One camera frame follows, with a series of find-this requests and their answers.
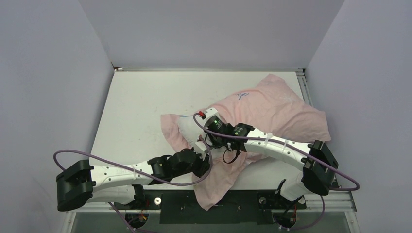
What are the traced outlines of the purple pink printed pillowcase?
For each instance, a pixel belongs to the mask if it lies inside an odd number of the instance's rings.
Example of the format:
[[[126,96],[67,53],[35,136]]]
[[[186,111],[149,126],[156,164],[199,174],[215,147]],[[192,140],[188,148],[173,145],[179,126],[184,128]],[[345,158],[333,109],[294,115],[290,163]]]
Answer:
[[[326,114],[306,104],[273,74],[256,87],[238,91],[203,109],[207,119],[233,124],[221,143],[211,145],[213,167],[194,188],[198,204],[209,210],[251,163],[272,157],[298,170],[285,179],[280,195],[294,201],[313,190],[306,184],[303,158],[309,144],[331,139]]]

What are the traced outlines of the white pillow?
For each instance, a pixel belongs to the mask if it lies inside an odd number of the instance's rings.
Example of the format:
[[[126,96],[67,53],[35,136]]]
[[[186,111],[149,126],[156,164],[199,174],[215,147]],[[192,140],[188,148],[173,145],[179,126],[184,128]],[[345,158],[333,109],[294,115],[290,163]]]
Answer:
[[[206,133],[194,121],[193,116],[181,115],[177,120],[179,132],[190,146],[198,142],[199,136],[206,138]]]

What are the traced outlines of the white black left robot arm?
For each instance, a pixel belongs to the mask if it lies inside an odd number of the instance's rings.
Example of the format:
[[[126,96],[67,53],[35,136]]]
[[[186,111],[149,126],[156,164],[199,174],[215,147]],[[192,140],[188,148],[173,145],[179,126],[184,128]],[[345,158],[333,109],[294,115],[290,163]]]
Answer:
[[[64,168],[58,162],[57,155],[67,152],[59,150],[53,155],[54,162],[62,170],[56,177],[57,209],[60,212],[76,210],[90,202],[117,202],[138,209],[145,202],[144,185],[179,186],[172,179],[189,173],[201,182],[212,168],[210,155],[202,155],[194,149],[183,149],[174,155],[163,155],[131,165],[69,150],[70,153],[85,155],[87,159]]]

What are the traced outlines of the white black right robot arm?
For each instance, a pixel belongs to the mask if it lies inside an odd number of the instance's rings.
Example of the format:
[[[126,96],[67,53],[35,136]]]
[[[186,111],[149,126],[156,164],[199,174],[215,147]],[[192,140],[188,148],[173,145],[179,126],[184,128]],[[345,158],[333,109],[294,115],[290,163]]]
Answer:
[[[335,177],[338,162],[325,142],[300,143],[273,136],[253,126],[239,123],[232,126],[217,116],[205,123],[207,135],[214,146],[228,150],[257,153],[280,160],[299,170],[293,178],[281,181],[275,203],[286,208],[302,196],[313,193],[327,196]]]

